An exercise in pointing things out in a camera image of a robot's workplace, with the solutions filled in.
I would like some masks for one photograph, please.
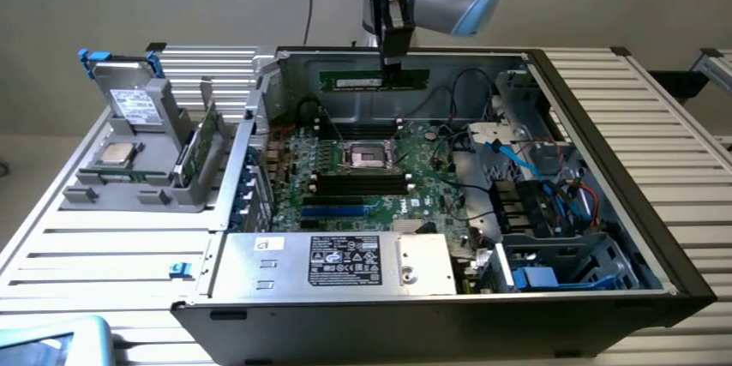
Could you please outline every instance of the white sticker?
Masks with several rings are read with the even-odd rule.
[[[336,87],[378,87],[381,79],[340,79],[334,81]]]
[[[110,89],[112,97],[129,124],[160,126],[162,119],[148,93],[140,89]]]
[[[253,251],[282,250],[285,248],[284,237],[257,237],[253,240]]]

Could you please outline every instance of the white slatted platform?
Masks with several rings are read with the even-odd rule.
[[[553,49],[548,54],[720,301],[674,328],[638,331],[594,359],[465,364],[732,364],[728,154],[718,153],[716,142],[706,141],[705,132],[681,116],[682,109],[656,90],[632,60],[604,49]],[[190,110],[200,105],[197,76],[225,74],[217,77],[214,94],[220,102],[230,102],[221,109],[236,119],[253,84],[248,70],[254,56],[253,48],[168,47],[161,60],[181,105]],[[94,127],[82,145],[98,140],[101,123]],[[53,184],[65,181],[70,166]],[[52,186],[0,255],[0,328],[97,313],[113,328],[118,364],[213,365],[166,312],[170,301],[194,284],[170,281],[166,268],[200,258],[213,210],[176,216],[114,213],[105,218],[57,212],[58,203]]]

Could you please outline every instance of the wire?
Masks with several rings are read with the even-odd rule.
[[[464,130],[464,131],[460,131],[457,133],[454,133],[452,136],[448,136],[445,137],[444,139],[441,139],[438,141],[438,144],[437,146],[434,147],[434,151],[432,152],[432,156],[430,156],[430,165],[432,165],[432,171],[434,172],[434,177],[440,180],[440,182],[442,182],[444,184],[448,184],[449,186],[452,186],[453,188],[461,188],[461,189],[476,189],[476,190],[480,190],[481,192],[484,192],[486,195],[490,195],[490,192],[488,191],[488,189],[480,187],[480,186],[476,186],[474,184],[462,184],[462,183],[457,183],[457,182],[452,182],[446,179],[444,179],[440,175],[438,175],[438,172],[434,170],[434,165],[433,165],[433,159],[436,158],[436,155],[437,155],[437,151],[438,149],[441,148],[441,145],[442,143],[449,140],[449,139],[454,139],[458,135],[466,135],[468,134],[468,131]],[[469,222],[470,220],[474,220],[474,219],[478,219],[484,216],[488,216],[488,214],[493,214],[494,211],[488,211],[485,213],[481,213],[478,214],[477,216],[472,216],[470,218],[458,218],[456,216],[452,215],[452,213],[449,212],[449,209],[452,207],[452,205],[454,204],[454,201],[452,201],[452,203],[449,204],[449,206],[446,207],[446,214],[449,215],[450,218],[453,218],[454,220],[460,221],[460,222]]]
[[[341,139],[342,147],[345,147],[345,139],[342,139],[341,131],[338,130],[337,126],[334,125],[333,118],[330,117],[330,113],[328,113],[328,110],[325,107],[320,106],[320,110],[325,113],[325,117],[328,118],[328,122],[333,126],[334,133],[338,134],[338,138]]]
[[[457,92],[457,82],[460,81],[460,78],[469,72],[474,72],[474,73],[480,74],[482,76],[482,78],[485,79],[486,83],[488,83],[486,106],[482,110],[482,115],[485,116],[486,111],[489,111],[488,109],[490,109],[490,111],[493,111],[494,82],[490,79],[490,76],[488,75],[488,73],[485,73],[485,71],[482,69],[466,68],[457,74],[457,76],[454,77],[454,80],[453,80],[452,93],[450,93],[452,94],[452,101],[450,101],[450,115],[452,115],[452,118],[457,117],[457,104],[454,103],[454,93]]]
[[[294,124],[290,124],[289,126],[285,126],[282,128],[273,128],[269,131],[270,135],[274,135],[278,133],[278,142],[277,142],[277,171],[280,170],[280,167],[282,165],[282,152],[285,148],[285,135],[294,130],[297,126]]]
[[[520,155],[524,152],[524,150],[526,149],[526,147],[529,147],[530,145],[533,145],[536,143],[541,143],[541,142],[550,143],[557,148],[558,169],[557,169],[556,172],[549,173],[549,176],[558,175],[561,173],[561,170],[564,169],[564,155],[561,154],[561,147],[558,146],[558,143],[550,137],[537,137],[533,140],[528,141],[526,144],[524,146],[521,146],[518,151],[516,151],[513,154]]]
[[[309,24],[312,23],[312,0],[308,0],[308,23],[305,25],[305,34],[301,38],[301,44],[302,46],[308,45],[308,37],[309,37]]]
[[[389,139],[386,139],[386,141],[393,141],[393,140],[397,138],[398,134],[400,134],[401,132],[404,132],[405,130],[408,131],[410,128],[412,128],[412,122],[408,122],[408,123],[402,126],[401,129],[397,128],[397,131],[393,132],[393,135],[390,136]]]
[[[301,124],[301,108],[305,106],[305,103],[312,102],[317,105],[317,107],[321,107],[320,100],[314,96],[305,96],[300,99],[300,102],[297,102],[297,106],[294,107],[294,124],[297,126],[302,126]]]
[[[426,96],[426,99],[424,99],[422,102],[402,116],[404,119],[412,117],[414,113],[422,109],[422,107],[426,105],[426,103],[430,101],[432,97],[434,96],[434,93],[437,92],[437,90],[445,90],[446,94],[452,97],[453,93],[449,90],[449,87],[446,87],[445,85],[440,85],[434,87],[430,90],[430,94]]]
[[[414,147],[417,147],[417,145],[412,145],[405,151],[404,151],[404,154],[401,156],[398,156],[398,159],[393,162],[393,165],[398,165],[398,162],[401,162],[401,160],[404,160],[406,158],[406,155],[412,152],[412,150],[414,150]]]
[[[449,126],[446,126],[446,123],[440,124],[437,130],[440,130],[442,128],[446,129],[446,131],[449,132],[450,135],[454,134],[453,129]]]
[[[457,216],[454,216],[453,213],[452,213],[453,204],[457,202],[457,199],[460,199],[461,197],[462,197],[462,195],[457,196],[457,197],[453,199],[453,201],[449,202],[449,205],[446,205],[446,207],[445,207],[446,215],[448,215],[452,219],[457,220],[458,222],[469,222],[470,220],[480,219],[480,218],[488,216],[488,214],[494,214],[494,211],[490,210],[490,211],[488,211],[488,212],[485,212],[485,213],[481,213],[481,214],[478,214],[477,216],[472,216],[472,217],[469,217],[469,218],[458,218]]]
[[[566,180],[565,182],[565,184],[568,184],[569,186],[572,186],[573,183],[574,182],[572,182],[570,180]],[[598,215],[598,196],[594,190],[592,190],[592,188],[584,183],[580,183],[580,189],[584,190],[586,193],[589,193],[592,197],[590,223],[594,225],[594,222],[597,220],[597,215]]]

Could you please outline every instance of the black cord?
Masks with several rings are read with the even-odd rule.
[[[412,147],[409,147],[406,149],[406,151],[404,152],[404,154],[398,157],[398,159],[393,162],[392,165],[398,165],[398,162],[401,162],[401,160],[404,160],[406,158],[406,155],[412,152],[412,150],[414,149],[416,145],[413,145]]]
[[[457,76],[454,77],[454,80],[453,80],[453,87],[452,87],[452,95],[453,95],[453,102],[450,104],[450,110],[453,109],[453,103],[454,103],[454,94],[457,93],[457,82],[460,81],[460,78],[469,72],[474,72],[474,73],[478,73],[486,83],[488,83],[488,89],[486,89],[486,102],[488,102],[488,106],[486,106],[486,112],[488,112],[488,119],[490,118],[490,114],[492,114],[492,111],[493,111],[493,90],[494,90],[494,82],[493,80],[490,79],[490,76],[488,75],[488,73],[485,73],[485,71],[482,71],[482,69],[478,69],[478,68],[466,68],[464,69],[458,74]],[[454,105],[454,115],[453,117],[457,117],[457,105]]]
[[[446,207],[446,216],[449,216],[452,219],[457,220],[458,222],[469,222],[470,220],[474,220],[474,219],[480,219],[480,218],[484,218],[485,216],[488,216],[488,214],[494,214],[494,211],[490,210],[485,213],[481,213],[480,215],[477,216],[473,216],[470,218],[458,218],[457,216],[453,215],[450,209],[453,208],[453,204],[457,200],[454,200],[449,206]]]
[[[481,192],[484,192],[486,195],[490,195],[490,192],[488,191],[488,189],[485,189],[480,186],[476,186],[474,184],[462,184],[462,183],[452,182],[452,181],[444,179],[438,175],[438,172],[434,170],[433,159],[437,155],[438,149],[441,148],[442,142],[454,139],[458,135],[466,135],[466,134],[468,134],[468,131],[464,130],[464,131],[460,131],[460,132],[454,133],[452,136],[448,136],[448,137],[445,137],[444,139],[440,140],[437,146],[434,147],[434,151],[432,152],[432,156],[430,156],[432,171],[434,172],[434,177],[440,180],[440,182],[442,182],[444,184],[448,184],[453,188],[476,189],[476,190],[480,190]],[[450,207],[446,209],[446,214],[449,215],[450,218],[453,218],[454,220],[457,220],[460,222],[469,222],[470,220],[482,218],[484,216],[488,216],[488,214],[494,213],[494,211],[490,210],[485,213],[478,214],[477,216],[472,216],[470,218],[464,219],[464,218],[457,218],[456,216],[452,215],[452,213],[449,212]]]
[[[308,24],[305,25],[305,35],[302,36],[302,39],[301,39],[302,46],[308,45],[310,23],[312,23],[312,0],[308,0]]]
[[[304,124],[301,124],[300,115],[301,115],[301,108],[305,106],[305,103],[308,102],[314,103],[317,107],[320,107],[320,100],[317,100],[314,96],[305,96],[304,98],[300,99],[300,102],[297,102],[297,107],[294,108],[294,125],[297,127],[304,126]]]
[[[449,94],[450,97],[453,96],[453,93],[449,90],[449,87],[446,87],[445,85],[440,85],[440,86],[434,87],[430,90],[430,94],[426,96],[426,99],[402,116],[404,119],[412,117],[414,115],[414,113],[417,111],[420,111],[420,109],[424,107],[424,105],[426,105],[426,102],[430,101],[430,99],[434,96],[434,93],[437,92],[437,90],[441,90],[441,89],[446,90],[446,93]]]
[[[454,88],[448,88],[449,91],[449,115],[446,121],[452,122],[457,117],[457,103],[454,102]]]

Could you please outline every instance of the blue clip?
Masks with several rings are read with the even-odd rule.
[[[621,289],[616,276],[609,274],[589,283],[560,283],[550,267],[520,267],[512,271],[520,291],[614,291]]]
[[[190,263],[173,263],[170,265],[170,271],[168,272],[168,276],[170,279],[189,279],[193,277],[190,274]]]
[[[156,72],[156,78],[164,79],[165,73],[162,72],[162,65],[160,64],[160,59],[153,51],[148,53],[146,59],[149,66],[152,66],[152,70]]]
[[[78,51],[76,52],[76,55],[78,56],[78,62],[81,63],[81,66],[84,66],[84,71],[86,72],[86,76],[89,76],[89,79],[93,79],[92,68],[89,68],[88,54],[89,54],[89,51],[86,49],[78,49]]]
[[[93,51],[89,55],[89,60],[92,62],[104,62],[105,60],[109,60],[112,57],[112,53],[108,51]]]

